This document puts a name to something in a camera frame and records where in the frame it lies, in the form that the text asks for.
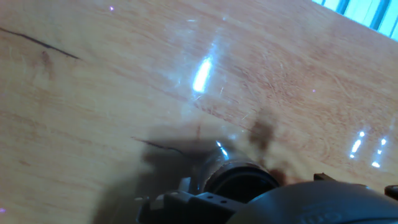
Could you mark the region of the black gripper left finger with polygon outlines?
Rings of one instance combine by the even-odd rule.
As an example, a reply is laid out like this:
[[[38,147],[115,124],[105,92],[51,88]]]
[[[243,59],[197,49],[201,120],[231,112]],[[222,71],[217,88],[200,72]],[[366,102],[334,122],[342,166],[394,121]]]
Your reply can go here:
[[[210,192],[189,193],[190,178],[181,180],[177,190],[150,201],[140,200],[137,223],[227,223],[245,204]]]

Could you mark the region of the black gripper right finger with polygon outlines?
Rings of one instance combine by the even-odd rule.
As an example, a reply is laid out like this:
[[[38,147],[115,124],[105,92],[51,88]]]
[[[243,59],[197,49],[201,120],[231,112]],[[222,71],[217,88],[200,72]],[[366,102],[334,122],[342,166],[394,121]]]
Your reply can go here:
[[[313,175],[313,180],[327,180],[327,181],[335,181],[334,178],[326,175],[325,173],[317,173]],[[384,195],[393,199],[397,199],[397,185],[388,185],[384,188]]]

